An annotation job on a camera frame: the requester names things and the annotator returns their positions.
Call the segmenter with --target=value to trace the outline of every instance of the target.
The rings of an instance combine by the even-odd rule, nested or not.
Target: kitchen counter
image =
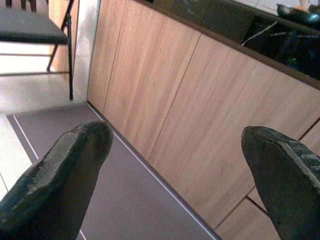
[[[232,0],[136,1],[320,90],[319,29]]]

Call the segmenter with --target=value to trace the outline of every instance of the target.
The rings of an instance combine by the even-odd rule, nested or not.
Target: chair seat
[[[45,15],[0,8],[0,41],[68,44],[68,37]]]

